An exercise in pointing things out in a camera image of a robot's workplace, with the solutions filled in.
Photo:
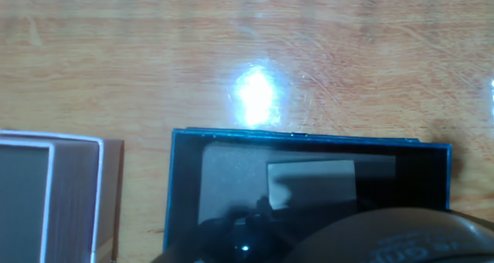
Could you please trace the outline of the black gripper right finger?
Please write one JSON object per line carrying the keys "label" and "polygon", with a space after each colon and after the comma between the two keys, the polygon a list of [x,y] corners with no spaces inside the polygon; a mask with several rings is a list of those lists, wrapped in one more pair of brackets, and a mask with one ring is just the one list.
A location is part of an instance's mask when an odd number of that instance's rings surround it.
{"label": "black gripper right finger", "polygon": [[357,166],[357,206],[371,211],[397,204],[394,166]]}

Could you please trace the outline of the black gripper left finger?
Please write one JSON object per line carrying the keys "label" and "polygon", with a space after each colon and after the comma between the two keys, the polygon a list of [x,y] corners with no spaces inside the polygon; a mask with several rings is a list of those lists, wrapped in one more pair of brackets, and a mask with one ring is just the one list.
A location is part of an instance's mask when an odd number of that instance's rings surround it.
{"label": "black gripper left finger", "polygon": [[182,236],[152,263],[281,262],[303,239],[288,221],[276,220],[267,197],[255,207],[233,206]]}

